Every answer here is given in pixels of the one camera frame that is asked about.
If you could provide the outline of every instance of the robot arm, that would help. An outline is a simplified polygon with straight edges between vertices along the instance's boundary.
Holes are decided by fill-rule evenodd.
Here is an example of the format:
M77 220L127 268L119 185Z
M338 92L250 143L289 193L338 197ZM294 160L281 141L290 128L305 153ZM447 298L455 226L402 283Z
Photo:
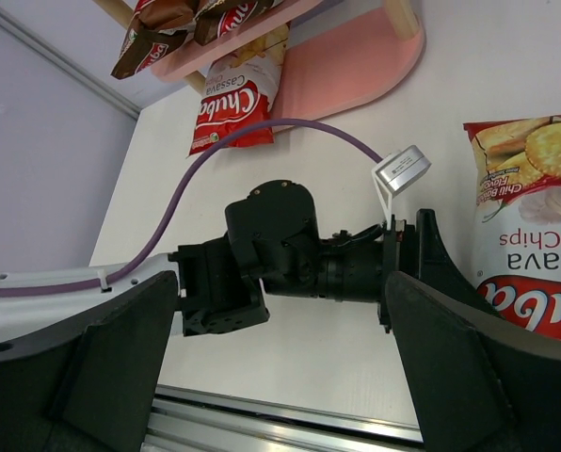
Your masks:
M384 296L388 276L403 271L456 299L496 315L452 264L433 211L417 224L392 219L358 233L320 239L313 197L301 185L272 181L226 209L228 232L200 245L147 259L125 278L105 276L123 265L41 273L0 273L0 288L74 283L100 278L103 285L79 292L0 299L0 342L39 330L104 303L166 270L179 281L172 334L225 333L264 323L262 286L268 294L377 303L389 332Z
M19 328L49 311L54 323L0 341L0 448L137 450L172 324L197 335L266 322L263 287L377 303L426 450L561 450L561 343L508 324L475 294L433 211L419 211L415 225L392 218L321 240L308 190L272 181L231 204L226 219L224 236L155 256L110 286L0 299L0 316ZM0 286L119 267L11 274Z

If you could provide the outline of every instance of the gray wall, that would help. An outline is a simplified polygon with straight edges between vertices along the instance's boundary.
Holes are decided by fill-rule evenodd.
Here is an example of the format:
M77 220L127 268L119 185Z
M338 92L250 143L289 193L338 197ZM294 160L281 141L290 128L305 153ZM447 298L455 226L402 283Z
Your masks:
M135 125L0 29L0 270L88 264Z
M134 7L137 0L125 2ZM149 70L113 78L125 31L91 0L0 0L0 8L139 107L184 85L160 82Z

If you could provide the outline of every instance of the purple cable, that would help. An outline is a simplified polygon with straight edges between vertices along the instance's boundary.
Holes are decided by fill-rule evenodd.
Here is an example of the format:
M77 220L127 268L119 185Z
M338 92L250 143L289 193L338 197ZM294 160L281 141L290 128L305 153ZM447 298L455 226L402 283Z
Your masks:
M339 137L354 147L361 150L363 153L368 155L375 163L379 163L381 161L381 157L373 151L371 148L366 146L362 143L359 139L352 137L351 135L347 134L343 130L339 130L335 127L330 125L323 124L322 122L318 121L308 121L308 120L296 120L296 119L280 119L280 120L268 120L258 122L256 124L248 125L247 127L243 127L241 130L237 130L236 132L224 137L219 142L214 144L209 150L202 153L197 160L193 162L193 164L188 168L188 171L184 174L182 180L178 184L176 191L174 191L171 200L169 201L168 208L166 209L166 213L161 218L161 222L157 229L155 230L154 234L152 235L151 239L147 242L145 247L140 251L140 253L128 264L124 267L120 268L118 271L111 273L106 277L106 281L109 284L112 284L116 281L121 280L122 278L128 276L132 273L140 264L144 262L145 259L151 254L157 242L164 234L164 231L169 225L174 212L176 211L176 207L180 202L181 197L183 196L184 191L186 190L186 186L193 178L197 170L203 165L209 157L217 153L220 149L223 149L236 139L250 134L251 132L255 132L256 130L265 129L266 127L277 127L277 126L300 126L300 127L309 127L311 129L321 130L322 132L327 132L328 134L334 135ZM78 282L67 282L65 284L57 284L57 285L42 285L36 287L11 287L11 288L3 288L0 289L0 299L3 298L13 298L13 297L42 297L47 295L56 295L56 294L63 294L66 292L76 292L79 290L87 290L87 289L94 289L101 286L101 282L98 279L94 280L86 280L86 281L78 281Z

